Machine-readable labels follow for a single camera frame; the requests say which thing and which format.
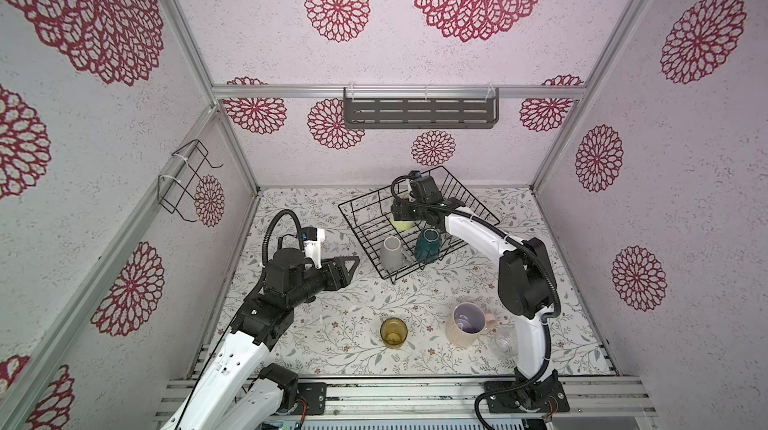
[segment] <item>wire hook rack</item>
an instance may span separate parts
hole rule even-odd
[[[200,162],[197,163],[196,166],[190,165],[190,159],[193,158],[193,156],[196,155],[197,152],[201,158]],[[181,168],[178,169],[176,174],[174,175],[158,175],[158,203],[165,208],[169,214],[179,214],[182,220],[185,222],[190,222],[193,224],[194,222],[197,222],[197,220],[190,220],[184,214],[181,213],[181,210],[179,210],[179,204],[181,203],[181,200],[184,198],[184,195],[188,195],[189,198],[192,199],[192,201],[197,201],[197,199],[189,192],[189,186],[192,185],[192,182],[195,180],[195,177],[197,177],[198,181],[202,181],[202,177],[198,173],[200,170],[200,167],[203,166],[203,163],[208,164],[210,168],[221,168],[224,166],[224,164],[221,165],[213,165],[210,160],[208,160],[208,149],[205,147],[203,142],[201,142],[198,139],[190,140],[186,144],[182,145],[176,151],[171,153],[171,156],[175,156],[177,158],[181,158],[184,161],[184,165],[181,166]],[[190,175],[189,181],[185,184],[181,180],[179,180],[179,175],[181,174],[181,171],[184,168],[188,168],[192,170],[192,175]],[[160,188],[163,186],[163,183],[166,181],[166,179],[170,179],[170,185],[168,188],[165,189],[165,192],[161,192]],[[175,202],[168,199],[168,193],[178,186],[181,188],[181,193],[179,194],[179,197],[176,199]]]

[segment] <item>black mounting plate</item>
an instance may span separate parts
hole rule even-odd
[[[296,407],[288,415],[298,415],[304,412],[304,405],[299,397],[306,400],[307,415],[322,415],[326,412],[326,390],[327,383],[300,383],[296,395]]]
[[[514,382],[486,382],[484,387],[486,392],[490,392],[512,385],[514,385]],[[516,392],[502,393],[494,397],[495,398],[493,399],[490,397],[485,399],[488,403],[488,410],[490,413],[526,413],[526,411],[521,409],[518,404],[519,397],[517,397]],[[558,382],[553,390],[542,398],[538,404],[538,408],[540,412],[546,413],[555,411],[557,413],[570,412],[571,406],[568,404],[565,392],[563,392],[563,384]]]

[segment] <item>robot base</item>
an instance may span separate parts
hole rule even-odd
[[[514,370],[514,375],[514,382],[486,382],[485,391],[499,390],[525,381],[525,377],[517,369]],[[558,380],[557,370],[553,370],[552,375],[541,382],[495,397],[486,400],[488,410],[491,413],[526,413],[520,408],[521,406],[529,411],[538,409],[540,412],[563,413],[571,410],[565,392],[563,392],[563,384]]]

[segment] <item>wall-mounted wire holder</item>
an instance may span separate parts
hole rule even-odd
[[[368,129],[493,128],[498,122],[498,89],[488,86],[485,98],[360,98],[344,88],[344,125]]]
[[[200,155],[200,162],[198,162],[195,166],[190,164],[190,160],[193,160],[195,156],[199,154]],[[158,203],[165,208],[170,214],[179,214],[182,220],[194,223],[197,222],[197,220],[190,220],[187,217],[185,217],[181,210],[179,210],[179,204],[181,203],[181,200],[184,198],[184,195],[187,195],[189,198],[192,199],[192,201],[196,201],[194,195],[192,195],[188,188],[190,185],[192,185],[192,182],[197,179],[197,181],[201,181],[202,177],[200,174],[198,174],[198,170],[200,170],[200,167],[203,166],[203,163],[208,164],[211,168],[221,168],[224,166],[222,165],[213,165],[208,160],[208,149],[203,145],[203,142],[199,140],[190,140],[188,143],[180,147],[178,150],[173,152],[171,156],[176,156],[177,158],[181,158],[184,161],[184,165],[179,168],[178,172],[176,172],[175,175],[158,175]],[[190,175],[189,180],[185,184],[181,180],[179,180],[179,175],[181,175],[181,172],[184,168],[188,168],[192,170],[192,174]],[[163,182],[165,182],[165,179],[170,179],[170,185],[165,189],[165,192],[161,193],[161,187],[163,186]],[[181,188],[181,193],[179,194],[179,197],[176,199],[175,202],[171,200],[168,200],[168,193],[172,191],[173,188],[178,186]]]
[[[454,196],[464,202],[466,207],[472,209],[480,218],[494,225],[501,223],[496,215],[488,210],[461,182],[456,180],[456,177],[444,166],[424,170],[421,174],[431,175],[435,179],[435,183],[440,186],[440,192],[445,198]],[[405,198],[410,192],[408,182],[400,182],[395,186],[395,191],[400,197]],[[393,201],[394,197],[392,197],[389,186],[385,186],[339,204],[339,210],[344,216],[344,220],[352,229],[355,238],[360,242],[379,276],[392,283],[428,265],[428,263],[417,261],[415,249],[418,234],[426,228],[432,228],[426,222],[417,221],[414,222],[413,228],[398,230],[392,224]],[[388,236],[398,236],[402,241],[403,252],[406,254],[404,265],[393,272],[385,270],[381,262],[381,245]],[[442,233],[441,237],[442,244],[440,245],[438,261],[445,258],[447,254],[456,252],[467,245],[464,240],[453,238],[447,233]]]

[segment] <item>mug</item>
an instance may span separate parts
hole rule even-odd
[[[420,263],[432,263],[440,255],[440,233],[433,228],[422,230],[416,240],[416,259]]]
[[[379,251],[382,266],[387,273],[394,273],[400,270],[405,259],[402,254],[402,241],[396,236],[388,236],[382,242]]]
[[[485,313],[474,303],[459,303],[448,318],[446,336],[453,345],[469,348],[480,335],[487,333],[497,324],[498,320],[494,315]]]

